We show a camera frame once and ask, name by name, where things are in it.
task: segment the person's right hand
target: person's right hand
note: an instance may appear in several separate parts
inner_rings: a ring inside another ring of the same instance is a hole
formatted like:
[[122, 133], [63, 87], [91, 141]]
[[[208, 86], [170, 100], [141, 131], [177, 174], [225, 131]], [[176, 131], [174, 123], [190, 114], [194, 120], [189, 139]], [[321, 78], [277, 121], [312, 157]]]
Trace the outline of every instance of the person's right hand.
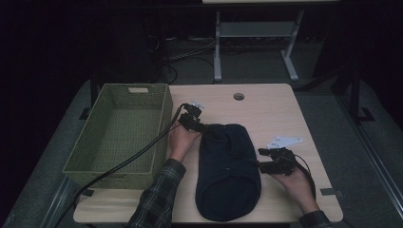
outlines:
[[300, 169], [296, 168], [290, 176], [281, 174], [270, 176], [284, 186], [285, 191], [298, 204], [302, 214], [306, 215], [319, 210], [317, 202], [312, 195], [311, 186]]
[[182, 162], [193, 142], [201, 135], [200, 132], [190, 132], [176, 121], [169, 134], [169, 146], [171, 147], [170, 159]]

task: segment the metal stand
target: metal stand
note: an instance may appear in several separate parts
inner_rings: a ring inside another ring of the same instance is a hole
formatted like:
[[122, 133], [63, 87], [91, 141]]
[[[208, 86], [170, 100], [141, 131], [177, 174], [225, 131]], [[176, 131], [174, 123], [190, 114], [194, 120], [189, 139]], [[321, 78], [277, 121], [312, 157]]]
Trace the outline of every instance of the metal stand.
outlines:
[[297, 39], [299, 25], [304, 10], [300, 10], [294, 22], [221, 22], [220, 12], [217, 12], [216, 19], [216, 51], [214, 53], [214, 80], [220, 82], [221, 58], [220, 38], [221, 37], [285, 37], [290, 38], [287, 49], [281, 51], [282, 59], [287, 67], [288, 74], [292, 81], [297, 81], [298, 76], [290, 59], [294, 43]]

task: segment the wicker basket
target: wicker basket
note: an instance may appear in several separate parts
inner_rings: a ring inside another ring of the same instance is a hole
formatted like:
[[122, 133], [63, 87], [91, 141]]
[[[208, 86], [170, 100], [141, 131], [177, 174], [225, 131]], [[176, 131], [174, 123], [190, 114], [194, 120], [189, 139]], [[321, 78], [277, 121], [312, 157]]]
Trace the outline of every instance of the wicker basket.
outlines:
[[[104, 85], [63, 172], [86, 185], [154, 140], [171, 121], [172, 106], [168, 85]], [[163, 167], [166, 147], [164, 136], [92, 187], [147, 188]]]

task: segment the plaid sleeve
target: plaid sleeve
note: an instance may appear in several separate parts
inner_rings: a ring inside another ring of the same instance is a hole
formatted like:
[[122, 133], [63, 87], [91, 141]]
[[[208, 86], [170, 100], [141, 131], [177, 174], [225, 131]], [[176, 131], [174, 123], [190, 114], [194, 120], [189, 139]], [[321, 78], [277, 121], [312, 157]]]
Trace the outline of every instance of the plaid sleeve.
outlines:
[[126, 227], [170, 227], [175, 195], [185, 172], [180, 162], [168, 159], [154, 183], [142, 193]]
[[332, 223], [323, 213], [323, 211], [315, 211], [308, 213], [299, 219], [303, 228], [330, 228]]

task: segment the wooden table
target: wooden table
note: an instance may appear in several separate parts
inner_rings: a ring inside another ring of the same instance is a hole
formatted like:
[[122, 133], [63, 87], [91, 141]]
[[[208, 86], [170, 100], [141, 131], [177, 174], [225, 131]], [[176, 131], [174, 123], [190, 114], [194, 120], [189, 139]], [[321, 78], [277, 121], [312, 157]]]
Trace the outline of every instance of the wooden table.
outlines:
[[[343, 214], [336, 196], [322, 196], [320, 193], [320, 189], [332, 188], [332, 185], [291, 87], [283, 84], [172, 85], [170, 90], [174, 101], [173, 111], [180, 104], [196, 100], [205, 105], [201, 114], [204, 124], [241, 124], [248, 130], [256, 150], [265, 148], [275, 136], [301, 137], [303, 142], [287, 148], [308, 162], [317, 186], [319, 207], [330, 221], [342, 220]], [[242, 93], [244, 100], [236, 101], [233, 97], [235, 93]], [[195, 203], [199, 146], [200, 138], [183, 162], [187, 171], [178, 189], [173, 222], [211, 222], [199, 214]], [[270, 161], [258, 152], [257, 156], [261, 162]], [[231, 222], [297, 221], [301, 213], [282, 186], [267, 174], [261, 175], [261, 184], [261, 196], [256, 208], [245, 217]], [[141, 193], [139, 190], [95, 189], [91, 198], [81, 197], [74, 219], [82, 223], [128, 222], [136, 210]]]

